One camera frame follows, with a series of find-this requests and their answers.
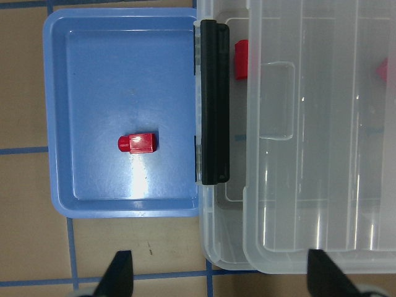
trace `container lid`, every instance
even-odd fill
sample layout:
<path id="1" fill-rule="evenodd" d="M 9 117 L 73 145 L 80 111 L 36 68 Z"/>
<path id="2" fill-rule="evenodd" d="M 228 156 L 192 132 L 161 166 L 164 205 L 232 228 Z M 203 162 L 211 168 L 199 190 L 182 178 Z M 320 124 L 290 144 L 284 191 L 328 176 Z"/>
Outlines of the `container lid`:
<path id="1" fill-rule="evenodd" d="M 44 26 L 51 193 L 67 217 L 197 215 L 195 9 L 66 9 Z M 153 153 L 118 139 L 155 134 Z"/>
<path id="2" fill-rule="evenodd" d="M 395 28 L 392 1 L 250 1 L 244 251 L 260 271 L 305 273 L 309 248 L 396 271 Z"/>

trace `clear plastic container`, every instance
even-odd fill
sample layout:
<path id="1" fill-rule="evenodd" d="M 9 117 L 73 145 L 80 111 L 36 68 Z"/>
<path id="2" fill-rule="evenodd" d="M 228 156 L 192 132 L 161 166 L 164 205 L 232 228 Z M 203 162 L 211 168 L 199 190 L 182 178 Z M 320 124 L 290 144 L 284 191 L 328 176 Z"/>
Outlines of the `clear plastic container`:
<path id="1" fill-rule="evenodd" d="M 248 5 L 248 261 L 305 273 L 321 248 L 347 273 L 396 272 L 396 2 Z"/>
<path id="2" fill-rule="evenodd" d="M 242 199 L 246 180 L 247 80 L 236 80 L 234 45 L 248 38 L 249 14 L 243 1 L 198 1 L 198 20 L 215 19 L 230 28 L 230 180 L 216 186 L 199 186 L 201 243 L 215 265 L 228 270 L 249 270 L 243 252 Z M 199 21 L 196 22 L 197 146 L 200 145 Z"/>

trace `blue plastic tray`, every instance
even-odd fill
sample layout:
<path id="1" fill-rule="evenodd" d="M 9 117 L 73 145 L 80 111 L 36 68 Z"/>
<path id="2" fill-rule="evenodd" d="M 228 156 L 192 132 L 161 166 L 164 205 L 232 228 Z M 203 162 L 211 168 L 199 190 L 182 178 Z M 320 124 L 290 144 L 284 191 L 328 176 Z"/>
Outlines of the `blue plastic tray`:
<path id="1" fill-rule="evenodd" d="M 194 216 L 195 9 L 64 9 L 44 26 L 51 195 L 67 217 Z M 154 153 L 122 135 L 156 133 Z"/>

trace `black bar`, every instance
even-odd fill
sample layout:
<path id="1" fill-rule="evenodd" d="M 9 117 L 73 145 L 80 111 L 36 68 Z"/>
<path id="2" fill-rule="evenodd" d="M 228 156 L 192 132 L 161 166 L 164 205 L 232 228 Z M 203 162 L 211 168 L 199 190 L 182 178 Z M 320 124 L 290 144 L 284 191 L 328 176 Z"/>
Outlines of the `black bar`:
<path id="1" fill-rule="evenodd" d="M 230 30 L 200 23 L 202 84 L 202 184 L 230 178 Z"/>

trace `transparent lid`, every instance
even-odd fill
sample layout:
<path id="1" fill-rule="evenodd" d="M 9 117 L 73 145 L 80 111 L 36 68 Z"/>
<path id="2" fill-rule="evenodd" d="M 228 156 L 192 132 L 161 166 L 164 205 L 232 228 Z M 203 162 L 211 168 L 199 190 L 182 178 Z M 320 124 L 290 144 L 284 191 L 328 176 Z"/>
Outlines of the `transparent lid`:
<path id="1" fill-rule="evenodd" d="M 250 1 L 244 251 L 396 271 L 396 3 Z"/>

